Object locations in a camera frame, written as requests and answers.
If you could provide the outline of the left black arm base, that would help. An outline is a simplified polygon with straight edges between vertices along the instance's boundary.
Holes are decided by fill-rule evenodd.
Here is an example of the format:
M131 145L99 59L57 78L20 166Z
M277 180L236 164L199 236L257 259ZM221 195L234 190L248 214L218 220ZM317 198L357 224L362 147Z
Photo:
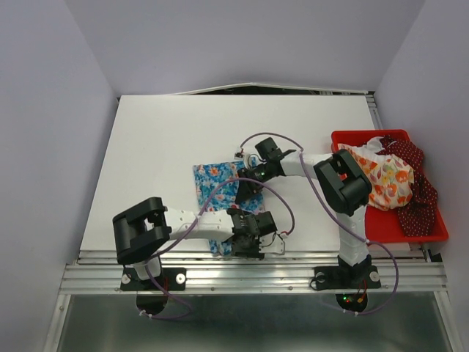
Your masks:
M186 286L186 269L164 268L163 273L155 280L161 287L169 292L184 291ZM158 290L149 279L141 280L134 268L124 268L119 289L124 292Z

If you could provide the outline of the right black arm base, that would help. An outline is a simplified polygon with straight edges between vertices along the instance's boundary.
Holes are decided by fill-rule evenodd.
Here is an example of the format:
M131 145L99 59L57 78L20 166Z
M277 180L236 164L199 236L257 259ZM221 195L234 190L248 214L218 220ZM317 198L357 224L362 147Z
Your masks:
M381 288L381 282L374 265L360 272L338 266L320 266L314 268L309 286L316 291L378 289Z

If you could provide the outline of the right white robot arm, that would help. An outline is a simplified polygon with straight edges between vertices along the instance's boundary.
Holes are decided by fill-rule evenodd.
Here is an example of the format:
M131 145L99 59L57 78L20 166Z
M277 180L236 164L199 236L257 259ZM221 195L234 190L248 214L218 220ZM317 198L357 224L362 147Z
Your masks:
M305 154L282 151L274 133L255 145L260 163L237 171L240 178L235 203L241 204L259 194L263 184L275 177L305 177L328 215L339 226L338 265L314 269L312 282L317 290L352 287L369 279L372 259L368 250L365 215L372 184L350 152Z

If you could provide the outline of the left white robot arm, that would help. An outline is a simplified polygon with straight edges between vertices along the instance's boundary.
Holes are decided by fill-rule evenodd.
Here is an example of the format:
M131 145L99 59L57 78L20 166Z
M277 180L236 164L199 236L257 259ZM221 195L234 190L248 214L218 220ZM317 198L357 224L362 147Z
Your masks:
M112 219L117 262L123 266L123 291L185 289L186 269L163 269L154 254L181 238L228 241L235 257L262 259L261 237L275 235L277 226L270 212L250 213L237 208L199 215L175 210L160 197L150 197Z

